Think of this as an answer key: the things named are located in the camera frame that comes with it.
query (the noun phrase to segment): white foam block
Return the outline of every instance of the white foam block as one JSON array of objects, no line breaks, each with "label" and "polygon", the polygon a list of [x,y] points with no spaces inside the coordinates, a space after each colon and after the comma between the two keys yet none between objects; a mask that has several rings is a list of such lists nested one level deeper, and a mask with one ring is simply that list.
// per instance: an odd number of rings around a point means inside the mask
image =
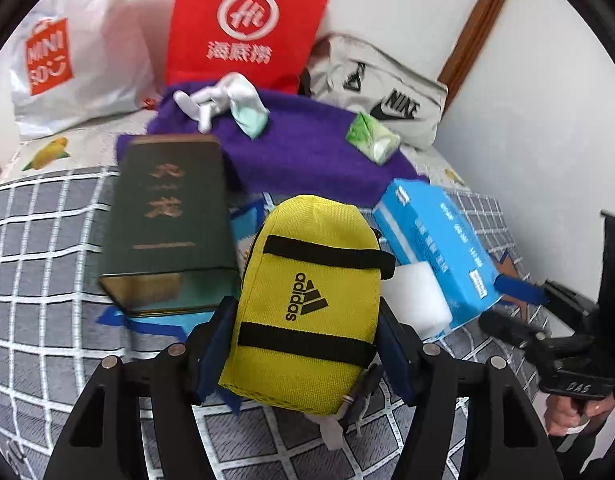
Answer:
[{"label": "white foam block", "polygon": [[381,295],[396,319],[412,326],[422,340],[439,334],[452,321],[452,313],[428,262],[396,267],[392,279],[381,284]]}]

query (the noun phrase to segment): white plastic bag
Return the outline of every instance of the white plastic bag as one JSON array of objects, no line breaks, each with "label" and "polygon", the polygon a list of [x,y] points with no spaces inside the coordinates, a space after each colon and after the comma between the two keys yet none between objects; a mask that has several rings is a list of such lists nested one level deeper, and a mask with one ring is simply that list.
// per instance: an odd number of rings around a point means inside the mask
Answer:
[{"label": "white plastic bag", "polygon": [[126,0],[41,0],[15,34],[10,79],[24,140],[142,107],[156,97]]},{"label": "white plastic bag", "polygon": [[313,52],[307,66],[312,99],[366,112],[404,143],[423,149],[431,146],[447,98],[444,84],[351,36],[333,34]]}]

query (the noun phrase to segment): finger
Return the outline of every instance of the finger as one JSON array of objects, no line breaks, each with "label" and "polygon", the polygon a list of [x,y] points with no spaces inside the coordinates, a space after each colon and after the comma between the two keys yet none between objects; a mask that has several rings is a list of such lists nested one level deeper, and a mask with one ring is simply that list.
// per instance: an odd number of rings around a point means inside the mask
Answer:
[{"label": "finger", "polygon": [[597,416],[601,413],[610,412],[615,407],[615,398],[614,396],[608,396],[603,400],[594,401],[591,400],[585,404],[585,415],[587,416]]},{"label": "finger", "polygon": [[546,401],[548,410],[563,413],[568,416],[578,415],[576,407],[570,397],[552,396],[550,395]]},{"label": "finger", "polygon": [[566,415],[562,412],[555,412],[553,410],[547,410],[545,412],[545,420],[549,420],[564,428],[576,428],[581,425],[580,415]]},{"label": "finger", "polygon": [[548,435],[552,435],[552,436],[566,436],[568,428],[564,428],[563,426],[559,426],[558,424],[555,424],[552,421],[550,421],[550,422],[546,421],[545,422],[545,430],[547,431]]}]

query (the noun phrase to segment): haidilao logo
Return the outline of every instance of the haidilao logo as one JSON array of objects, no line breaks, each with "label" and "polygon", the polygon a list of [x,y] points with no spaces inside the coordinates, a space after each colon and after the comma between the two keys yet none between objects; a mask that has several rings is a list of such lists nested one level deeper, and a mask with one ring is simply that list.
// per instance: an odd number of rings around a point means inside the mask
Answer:
[{"label": "haidilao logo", "polygon": [[235,40],[258,40],[276,27],[279,6],[274,0],[223,0],[217,20],[223,31]]}]

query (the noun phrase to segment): red shopping bag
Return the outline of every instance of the red shopping bag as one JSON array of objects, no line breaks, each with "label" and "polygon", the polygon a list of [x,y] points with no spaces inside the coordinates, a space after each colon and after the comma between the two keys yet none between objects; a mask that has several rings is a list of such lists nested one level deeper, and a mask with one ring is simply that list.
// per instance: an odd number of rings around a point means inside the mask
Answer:
[{"label": "red shopping bag", "polygon": [[296,93],[327,0],[176,0],[166,81],[244,74]]}]

